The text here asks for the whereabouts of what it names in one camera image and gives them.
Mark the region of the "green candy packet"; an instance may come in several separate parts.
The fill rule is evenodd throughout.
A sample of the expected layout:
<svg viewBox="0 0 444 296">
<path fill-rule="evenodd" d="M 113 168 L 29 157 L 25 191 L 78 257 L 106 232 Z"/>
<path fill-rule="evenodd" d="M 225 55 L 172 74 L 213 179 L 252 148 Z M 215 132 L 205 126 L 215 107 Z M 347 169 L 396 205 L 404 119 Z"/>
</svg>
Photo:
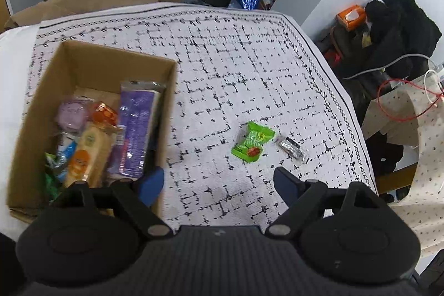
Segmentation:
<svg viewBox="0 0 444 296">
<path fill-rule="evenodd" d="M 44 174 L 44 194 L 49 203 L 54 202 L 61 192 L 62 184 L 51 173 Z"/>
</svg>

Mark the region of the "orange round cracker pack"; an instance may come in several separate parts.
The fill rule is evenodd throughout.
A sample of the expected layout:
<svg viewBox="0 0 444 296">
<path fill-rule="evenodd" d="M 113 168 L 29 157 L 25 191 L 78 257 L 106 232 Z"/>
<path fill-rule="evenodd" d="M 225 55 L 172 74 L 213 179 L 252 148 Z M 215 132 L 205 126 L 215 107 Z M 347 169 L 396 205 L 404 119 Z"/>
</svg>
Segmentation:
<svg viewBox="0 0 444 296">
<path fill-rule="evenodd" d="M 109 124 L 90 122 L 77 142 L 72 156 L 64 187 L 68 188 L 76 182 L 86 182 L 89 187 L 102 186 L 105 166 L 120 129 Z"/>
</svg>

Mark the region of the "white patterned mat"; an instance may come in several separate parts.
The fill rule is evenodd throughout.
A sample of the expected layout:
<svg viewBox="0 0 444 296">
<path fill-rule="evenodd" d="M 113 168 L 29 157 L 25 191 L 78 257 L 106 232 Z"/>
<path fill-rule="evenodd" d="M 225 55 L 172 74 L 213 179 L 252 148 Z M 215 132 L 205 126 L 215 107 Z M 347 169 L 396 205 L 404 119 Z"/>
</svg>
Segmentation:
<svg viewBox="0 0 444 296">
<path fill-rule="evenodd" d="M 57 45 L 83 41 L 166 57 L 178 66 L 162 215 L 181 225 L 266 226 L 285 211 L 273 171 L 346 187 L 374 187 L 349 95 L 289 16 L 194 4 L 155 3 L 43 22 L 35 38 L 28 98 Z M 260 158 L 231 154 L 248 122 L 275 137 Z M 294 161 L 276 141 L 307 151 Z"/>
</svg>

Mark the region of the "purple jelly cup packet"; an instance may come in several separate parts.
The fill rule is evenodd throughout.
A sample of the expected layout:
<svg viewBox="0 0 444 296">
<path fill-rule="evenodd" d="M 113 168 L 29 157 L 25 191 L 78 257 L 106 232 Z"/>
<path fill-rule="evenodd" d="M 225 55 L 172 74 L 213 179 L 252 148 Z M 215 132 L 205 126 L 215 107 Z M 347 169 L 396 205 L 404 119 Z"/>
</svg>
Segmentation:
<svg viewBox="0 0 444 296">
<path fill-rule="evenodd" d="M 63 102 L 58 109 L 56 122 L 62 131 L 78 134 L 90 120 L 93 102 L 88 98 L 75 98 Z"/>
</svg>

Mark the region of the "black fluffy coat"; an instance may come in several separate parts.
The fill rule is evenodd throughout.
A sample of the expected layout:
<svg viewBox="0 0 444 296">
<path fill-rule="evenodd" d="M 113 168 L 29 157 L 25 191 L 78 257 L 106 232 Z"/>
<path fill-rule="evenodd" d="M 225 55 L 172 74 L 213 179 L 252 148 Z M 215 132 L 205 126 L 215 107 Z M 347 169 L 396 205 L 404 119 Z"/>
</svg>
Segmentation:
<svg viewBox="0 0 444 296">
<path fill-rule="evenodd" d="M 384 69 L 407 80 L 424 74 L 443 33 L 415 0 L 373 0 L 364 9 L 365 24 L 348 32 L 337 22 L 331 29 L 336 73 L 354 78 Z"/>
</svg>

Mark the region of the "orange tissue box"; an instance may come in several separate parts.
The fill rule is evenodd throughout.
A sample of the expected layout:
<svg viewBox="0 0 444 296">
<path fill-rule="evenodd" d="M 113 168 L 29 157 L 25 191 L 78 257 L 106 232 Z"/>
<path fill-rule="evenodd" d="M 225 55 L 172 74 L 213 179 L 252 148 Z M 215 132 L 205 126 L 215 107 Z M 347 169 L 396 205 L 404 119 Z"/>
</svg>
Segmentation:
<svg viewBox="0 0 444 296">
<path fill-rule="evenodd" d="M 358 4 L 346 8 L 336 14 L 336 19 L 348 32 L 355 30 L 358 26 L 365 24 L 367 15 L 365 9 Z"/>
</svg>

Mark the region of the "blue white snack packet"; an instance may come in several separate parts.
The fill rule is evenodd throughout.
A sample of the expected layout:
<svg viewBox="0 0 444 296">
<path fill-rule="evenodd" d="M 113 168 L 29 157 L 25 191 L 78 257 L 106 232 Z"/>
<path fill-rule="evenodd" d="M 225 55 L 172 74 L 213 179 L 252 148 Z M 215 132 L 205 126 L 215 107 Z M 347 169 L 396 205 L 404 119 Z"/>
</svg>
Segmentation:
<svg viewBox="0 0 444 296">
<path fill-rule="evenodd" d="M 69 162 L 74 156 L 77 140 L 69 135 L 63 135 L 56 154 L 45 153 L 45 171 L 60 183 L 65 181 Z"/>
</svg>

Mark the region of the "purple wafer pack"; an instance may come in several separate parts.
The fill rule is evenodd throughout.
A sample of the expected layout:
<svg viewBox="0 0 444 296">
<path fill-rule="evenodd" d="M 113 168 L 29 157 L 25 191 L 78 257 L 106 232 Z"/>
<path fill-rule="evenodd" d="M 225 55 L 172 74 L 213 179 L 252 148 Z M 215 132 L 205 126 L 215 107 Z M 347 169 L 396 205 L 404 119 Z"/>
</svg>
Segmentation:
<svg viewBox="0 0 444 296">
<path fill-rule="evenodd" d="M 143 176 L 165 90 L 164 84 L 154 81 L 131 80 L 120 84 L 119 131 L 107 168 L 109 182 Z"/>
</svg>

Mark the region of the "small silver candy wrapper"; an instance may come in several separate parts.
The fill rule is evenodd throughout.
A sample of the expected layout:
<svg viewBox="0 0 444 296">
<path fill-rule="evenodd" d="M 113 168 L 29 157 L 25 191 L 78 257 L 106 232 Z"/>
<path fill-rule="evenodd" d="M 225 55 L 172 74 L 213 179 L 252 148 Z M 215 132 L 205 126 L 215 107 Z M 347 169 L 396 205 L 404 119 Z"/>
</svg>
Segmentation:
<svg viewBox="0 0 444 296">
<path fill-rule="evenodd" d="M 280 137 L 276 141 L 278 147 L 287 153 L 294 161 L 300 164 L 306 164 L 309 160 L 307 151 L 302 148 L 298 142 L 289 137 Z"/>
</svg>

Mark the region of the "green strawberry snack packet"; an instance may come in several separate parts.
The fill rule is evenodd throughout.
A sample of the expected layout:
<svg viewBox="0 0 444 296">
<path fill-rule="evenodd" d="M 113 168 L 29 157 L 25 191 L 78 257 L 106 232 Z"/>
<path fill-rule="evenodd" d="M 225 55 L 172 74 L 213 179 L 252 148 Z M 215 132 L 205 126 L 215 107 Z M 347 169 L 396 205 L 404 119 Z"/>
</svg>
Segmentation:
<svg viewBox="0 0 444 296">
<path fill-rule="evenodd" d="M 255 162 L 263 153 L 263 146 L 275 135 L 271 128 L 250 121 L 247 124 L 247 132 L 231 149 L 231 154 L 247 163 Z"/>
</svg>

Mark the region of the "brown cardboard box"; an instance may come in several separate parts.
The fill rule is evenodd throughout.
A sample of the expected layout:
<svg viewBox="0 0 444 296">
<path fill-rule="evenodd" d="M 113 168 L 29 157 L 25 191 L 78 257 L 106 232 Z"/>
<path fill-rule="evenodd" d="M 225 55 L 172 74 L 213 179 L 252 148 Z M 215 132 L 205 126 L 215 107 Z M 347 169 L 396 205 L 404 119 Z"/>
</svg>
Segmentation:
<svg viewBox="0 0 444 296">
<path fill-rule="evenodd" d="M 33 222 L 75 181 L 101 187 L 164 167 L 177 65 L 79 41 L 61 43 L 20 129 L 12 217 Z"/>
</svg>

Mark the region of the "orange foil candy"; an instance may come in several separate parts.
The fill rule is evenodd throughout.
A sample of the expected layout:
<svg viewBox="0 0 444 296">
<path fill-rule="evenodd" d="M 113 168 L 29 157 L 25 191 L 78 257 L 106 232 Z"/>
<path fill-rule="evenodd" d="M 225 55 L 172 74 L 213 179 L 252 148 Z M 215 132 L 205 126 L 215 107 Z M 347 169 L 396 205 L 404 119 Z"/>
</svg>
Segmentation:
<svg viewBox="0 0 444 296">
<path fill-rule="evenodd" d="M 96 124 L 117 124 L 117 112 L 105 102 L 95 102 L 91 113 L 91 120 Z"/>
</svg>

